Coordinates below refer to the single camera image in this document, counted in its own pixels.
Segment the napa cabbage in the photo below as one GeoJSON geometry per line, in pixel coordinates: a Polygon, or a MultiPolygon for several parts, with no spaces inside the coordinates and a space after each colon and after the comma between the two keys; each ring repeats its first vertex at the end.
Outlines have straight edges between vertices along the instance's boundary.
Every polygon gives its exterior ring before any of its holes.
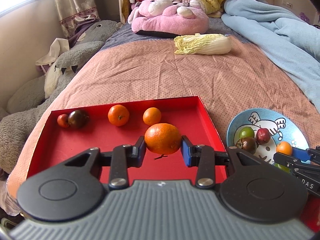
{"type": "Polygon", "coordinates": [[[183,35],[174,38],[175,54],[223,55],[232,49],[231,39],[222,34],[183,35]]]}

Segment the grey shark plush toy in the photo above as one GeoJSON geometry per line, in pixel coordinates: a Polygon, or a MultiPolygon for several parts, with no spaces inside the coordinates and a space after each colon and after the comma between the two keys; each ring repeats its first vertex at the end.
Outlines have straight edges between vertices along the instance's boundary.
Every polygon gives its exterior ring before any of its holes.
{"type": "Polygon", "coordinates": [[[93,23],[76,36],[74,46],[57,58],[46,75],[23,85],[7,109],[1,109],[1,171],[12,172],[43,113],[120,26],[111,20],[93,23]]]}

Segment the green tomato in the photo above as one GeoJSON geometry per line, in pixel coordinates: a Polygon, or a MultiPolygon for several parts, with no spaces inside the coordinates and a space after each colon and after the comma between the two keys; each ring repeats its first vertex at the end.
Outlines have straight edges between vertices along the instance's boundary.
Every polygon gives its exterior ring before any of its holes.
{"type": "Polygon", "coordinates": [[[254,130],[251,127],[243,127],[239,132],[239,139],[242,138],[253,138],[254,137],[254,130]]]}
{"type": "Polygon", "coordinates": [[[286,166],[280,165],[278,163],[274,163],[273,165],[274,165],[274,167],[277,167],[277,168],[279,168],[280,170],[282,170],[282,171],[284,171],[286,173],[290,173],[290,168],[288,168],[286,166]]]}

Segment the light blue blanket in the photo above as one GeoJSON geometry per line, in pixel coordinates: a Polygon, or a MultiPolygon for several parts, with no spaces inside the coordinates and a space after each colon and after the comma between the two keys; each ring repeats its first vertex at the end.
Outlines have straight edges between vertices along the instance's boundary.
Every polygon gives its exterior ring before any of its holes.
{"type": "Polygon", "coordinates": [[[222,21],[256,44],[319,109],[319,29],[265,0],[225,0],[222,21]]]}

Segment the pink dotted bedspread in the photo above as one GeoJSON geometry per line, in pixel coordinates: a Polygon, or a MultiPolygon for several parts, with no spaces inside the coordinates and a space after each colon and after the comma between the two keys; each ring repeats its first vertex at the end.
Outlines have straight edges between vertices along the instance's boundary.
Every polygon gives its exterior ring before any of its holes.
{"type": "Polygon", "coordinates": [[[311,147],[319,145],[319,113],[296,84],[252,43],[231,36],[227,55],[176,55],[173,40],[129,41],[123,26],[76,74],[37,120],[8,181],[14,196],[51,111],[127,101],[198,95],[220,135],[233,116],[269,108],[289,117],[311,147]]]}

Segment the small red tomato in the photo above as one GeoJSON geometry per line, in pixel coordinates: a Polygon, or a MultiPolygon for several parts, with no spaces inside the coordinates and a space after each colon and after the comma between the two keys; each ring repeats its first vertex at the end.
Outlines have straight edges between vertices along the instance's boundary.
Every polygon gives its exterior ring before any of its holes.
{"type": "Polygon", "coordinates": [[[57,124],[62,128],[69,127],[68,114],[61,114],[57,117],[57,124]]]}

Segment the dark purple tomato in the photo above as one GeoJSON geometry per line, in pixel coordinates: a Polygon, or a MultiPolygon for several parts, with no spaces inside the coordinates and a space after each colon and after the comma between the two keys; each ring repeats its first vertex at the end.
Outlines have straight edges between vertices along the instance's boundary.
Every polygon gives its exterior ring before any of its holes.
{"type": "Polygon", "coordinates": [[[241,148],[244,151],[247,151],[251,154],[255,154],[255,152],[258,148],[258,143],[257,143],[256,139],[253,137],[245,137],[245,138],[240,138],[236,142],[235,146],[237,148],[241,148]]]}
{"type": "Polygon", "coordinates": [[[74,110],[68,116],[68,124],[72,128],[81,128],[88,122],[89,116],[82,110],[74,110]]]}

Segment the small yellow-orange mandarin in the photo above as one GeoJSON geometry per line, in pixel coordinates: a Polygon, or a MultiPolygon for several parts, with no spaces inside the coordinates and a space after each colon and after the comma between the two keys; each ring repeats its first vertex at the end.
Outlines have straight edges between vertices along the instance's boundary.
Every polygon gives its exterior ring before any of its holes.
{"type": "Polygon", "coordinates": [[[276,146],[276,152],[279,152],[285,155],[292,155],[292,151],[293,150],[292,150],[291,144],[286,141],[282,141],[276,146]]]}

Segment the wrinkled red fruit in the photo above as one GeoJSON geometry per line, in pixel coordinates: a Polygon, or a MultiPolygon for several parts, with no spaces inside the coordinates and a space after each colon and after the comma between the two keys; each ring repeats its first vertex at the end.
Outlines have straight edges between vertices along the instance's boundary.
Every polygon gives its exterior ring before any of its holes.
{"type": "Polygon", "coordinates": [[[271,135],[267,128],[259,128],[256,132],[256,140],[259,144],[266,144],[270,141],[271,135]]]}

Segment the pink plush bunny pillow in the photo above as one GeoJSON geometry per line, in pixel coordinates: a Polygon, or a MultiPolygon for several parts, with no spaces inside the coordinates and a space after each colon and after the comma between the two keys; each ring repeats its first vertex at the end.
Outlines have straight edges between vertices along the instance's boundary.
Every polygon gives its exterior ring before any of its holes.
{"type": "Polygon", "coordinates": [[[141,35],[204,34],[209,28],[209,18],[202,9],[174,4],[171,0],[137,3],[127,21],[132,31],[141,35]]]}

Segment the dark purple tomato back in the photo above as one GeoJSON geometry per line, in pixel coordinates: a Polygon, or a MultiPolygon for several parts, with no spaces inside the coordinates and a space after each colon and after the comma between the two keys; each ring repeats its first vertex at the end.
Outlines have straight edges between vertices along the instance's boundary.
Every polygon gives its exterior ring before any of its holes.
{"type": "Polygon", "coordinates": [[[81,128],[88,122],[89,116],[82,110],[74,110],[68,116],[68,124],[72,128],[81,128]]]}

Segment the floral beige curtain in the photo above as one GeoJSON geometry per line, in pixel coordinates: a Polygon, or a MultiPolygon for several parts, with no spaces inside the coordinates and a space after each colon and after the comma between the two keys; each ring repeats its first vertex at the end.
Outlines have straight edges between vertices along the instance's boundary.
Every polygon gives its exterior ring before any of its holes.
{"type": "Polygon", "coordinates": [[[66,38],[75,35],[80,25],[99,20],[95,0],[54,0],[59,24],[66,38]]]}

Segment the red shallow tray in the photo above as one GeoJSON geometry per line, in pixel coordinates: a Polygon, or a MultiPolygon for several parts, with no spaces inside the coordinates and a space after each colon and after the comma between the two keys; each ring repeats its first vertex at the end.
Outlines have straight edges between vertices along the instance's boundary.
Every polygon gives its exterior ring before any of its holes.
{"type": "MultiPolygon", "coordinates": [[[[161,122],[176,126],[181,135],[186,135],[194,145],[204,144],[212,146],[216,151],[226,151],[198,96],[60,109],[51,111],[44,123],[27,177],[59,164],[90,147],[98,147],[101,152],[109,152],[122,144],[135,144],[148,129],[143,122],[143,113],[149,107],[158,108],[162,114],[161,122]],[[108,120],[108,111],[116,104],[123,105],[129,110],[130,118],[124,126],[116,127],[108,120]],[[84,127],[62,128],[57,124],[59,115],[69,114],[76,109],[84,110],[89,116],[89,121],[84,127]]],[[[187,167],[180,150],[166,158],[155,160],[157,157],[157,154],[147,150],[142,166],[128,169],[130,184],[135,179],[190,179],[193,184],[195,183],[197,167],[187,167]]]]}

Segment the white tote bag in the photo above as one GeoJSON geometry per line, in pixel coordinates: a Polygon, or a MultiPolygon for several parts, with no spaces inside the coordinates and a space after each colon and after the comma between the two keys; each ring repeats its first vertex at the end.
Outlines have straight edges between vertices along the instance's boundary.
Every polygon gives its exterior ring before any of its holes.
{"type": "Polygon", "coordinates": [[[56,38],[50,45],[49,52],[35,62],[37,70],[46,74],[57,58],[68,50],[68,40],[65,38],[56,38]]]}

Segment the large orange mandarin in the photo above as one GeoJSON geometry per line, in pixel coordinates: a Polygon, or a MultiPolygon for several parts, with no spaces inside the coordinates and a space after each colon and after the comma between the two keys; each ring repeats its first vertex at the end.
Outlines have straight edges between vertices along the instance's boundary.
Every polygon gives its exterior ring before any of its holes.
{"type": "Polygon", "coordinates": [[[114,126],[125,125],[130,117],[130,113],[123,105],[114,105],[108,111],[108,120],[114,126]]]}

